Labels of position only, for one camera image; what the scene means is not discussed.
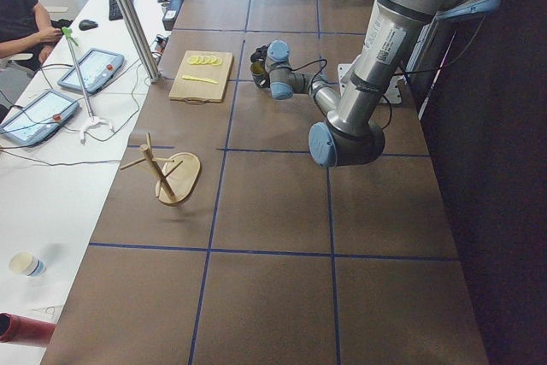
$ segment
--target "label sticker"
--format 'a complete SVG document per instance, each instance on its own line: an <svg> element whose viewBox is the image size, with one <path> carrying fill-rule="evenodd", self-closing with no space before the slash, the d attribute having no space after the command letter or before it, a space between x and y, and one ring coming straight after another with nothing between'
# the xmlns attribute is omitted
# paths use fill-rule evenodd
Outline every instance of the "label sticker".
<svg viewBox="0 0 547 365"><path fill-rule="evenodd" d="M395 57L398 52L406 34L407 33L403 29L398 29L396 27L390 28L390 31L387 33L387 36L385 36L384 42L376 55L376 61L384 64L391 64L393 57Z"/></svg>

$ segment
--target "tiled table surface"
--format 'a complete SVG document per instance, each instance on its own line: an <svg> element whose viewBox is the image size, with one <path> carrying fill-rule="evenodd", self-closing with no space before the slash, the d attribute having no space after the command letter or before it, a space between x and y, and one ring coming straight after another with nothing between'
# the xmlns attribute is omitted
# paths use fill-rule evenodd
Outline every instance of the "tiled table surface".
<svg viewBox="0 0 547 365"><path fill-rule="evenodd" d="M326 170L311 100L251 81L276 38L335 79L372 1L185 0L122 163L151 132L157 156L200 158L197 186L169 208L144 170L116 175L44 365L487 363L409 99L379 160ZM223 103L168 100L186 50L234 54Z"/></svg>

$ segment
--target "dark curtain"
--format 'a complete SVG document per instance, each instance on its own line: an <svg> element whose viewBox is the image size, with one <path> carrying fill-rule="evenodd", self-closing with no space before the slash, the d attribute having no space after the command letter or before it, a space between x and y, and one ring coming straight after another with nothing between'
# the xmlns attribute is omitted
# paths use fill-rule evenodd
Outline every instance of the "dark curtain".
<svg viewBox="0 0 547 365"><path fill-rule="evenodd" d="M547 0L503 0L422 126L492 364L547 364ZM476 21L456 26L448 61Z"/></svg>

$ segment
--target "tablet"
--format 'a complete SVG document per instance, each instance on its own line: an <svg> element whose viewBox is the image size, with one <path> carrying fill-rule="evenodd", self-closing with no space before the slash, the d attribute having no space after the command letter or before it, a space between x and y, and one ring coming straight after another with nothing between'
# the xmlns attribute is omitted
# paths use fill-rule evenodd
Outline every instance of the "tablet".
<svg viewBox="0 0 547 365"><path fill-rule="evenodd" d="M58 91L46 90L0 125L0 133L21 146L40 144L55 134L78 109L76 100Z"/></svg>
<svg viewBox="0 0 547 365"><path fill-rule="evenodd" d="M81 59L78 60L79 69L84 78L85 89L88 94L95 94L101 91L112 76L121 68L124 56L112 51L89 49ZM82 92L79 83L78 73L75 68L68 70L57 81L60 87L71 91Z"/></svg>

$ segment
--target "cutting board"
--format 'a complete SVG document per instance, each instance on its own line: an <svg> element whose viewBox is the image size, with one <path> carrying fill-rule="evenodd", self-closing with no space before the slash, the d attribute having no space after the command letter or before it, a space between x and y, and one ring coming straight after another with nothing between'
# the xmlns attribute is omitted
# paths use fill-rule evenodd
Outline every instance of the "cutting board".
<svg viewBox="0 0 547 365"><path fill-rule="evenodd" d="M195 60L214 60L211 56L222 59L222 64L192 64ZM233 54L221 51L187 50L180 64L177 76L169 92L171 100L192 100L204 102L221 102L226 92L226 83L232 68ZM211 79L217 84L183 79L183 75L200 79Z"/></svg>

